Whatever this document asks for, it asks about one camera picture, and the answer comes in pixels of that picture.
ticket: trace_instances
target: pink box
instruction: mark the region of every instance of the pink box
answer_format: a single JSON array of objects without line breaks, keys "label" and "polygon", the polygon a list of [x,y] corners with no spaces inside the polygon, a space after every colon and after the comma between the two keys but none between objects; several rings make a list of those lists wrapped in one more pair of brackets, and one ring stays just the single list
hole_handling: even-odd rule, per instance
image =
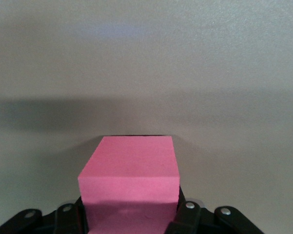
[{"label": "pink box", "polygon": [[90,234],[163,234],[180,176],[170,136],[105,136],[78,176]]}]

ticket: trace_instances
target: gray background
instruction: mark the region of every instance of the gray background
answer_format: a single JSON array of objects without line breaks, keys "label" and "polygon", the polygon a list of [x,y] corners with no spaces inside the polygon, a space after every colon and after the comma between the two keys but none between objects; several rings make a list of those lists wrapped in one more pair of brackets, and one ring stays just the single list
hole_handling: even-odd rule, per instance
[{"label": "gray background", "polygon": [[173,135],[211,211],[293,233],[293,0],[0,0],[0,224],[76,199],[127,134]]}]

